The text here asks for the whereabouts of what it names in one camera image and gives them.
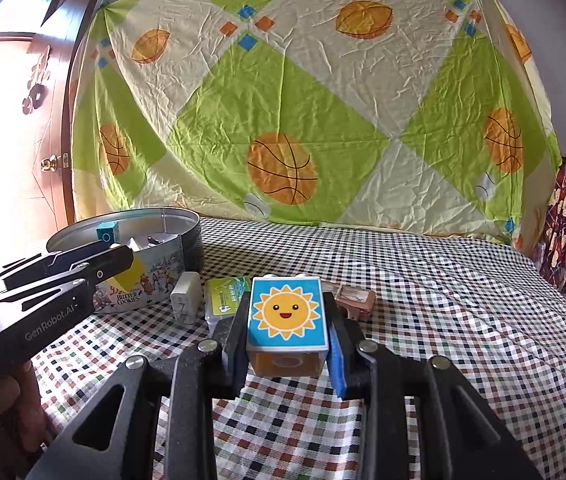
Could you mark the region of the person's left hand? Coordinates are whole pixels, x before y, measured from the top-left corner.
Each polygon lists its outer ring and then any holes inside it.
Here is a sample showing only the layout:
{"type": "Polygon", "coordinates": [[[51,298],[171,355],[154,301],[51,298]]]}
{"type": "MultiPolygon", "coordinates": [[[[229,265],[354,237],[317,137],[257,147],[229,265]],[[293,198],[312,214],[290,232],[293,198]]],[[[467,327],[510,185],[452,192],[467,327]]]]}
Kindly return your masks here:
{"type": "Polygon", "coordinates": [[[25,478],[56,434],[32,363],[0,376],[0,479],[25,478]]]}

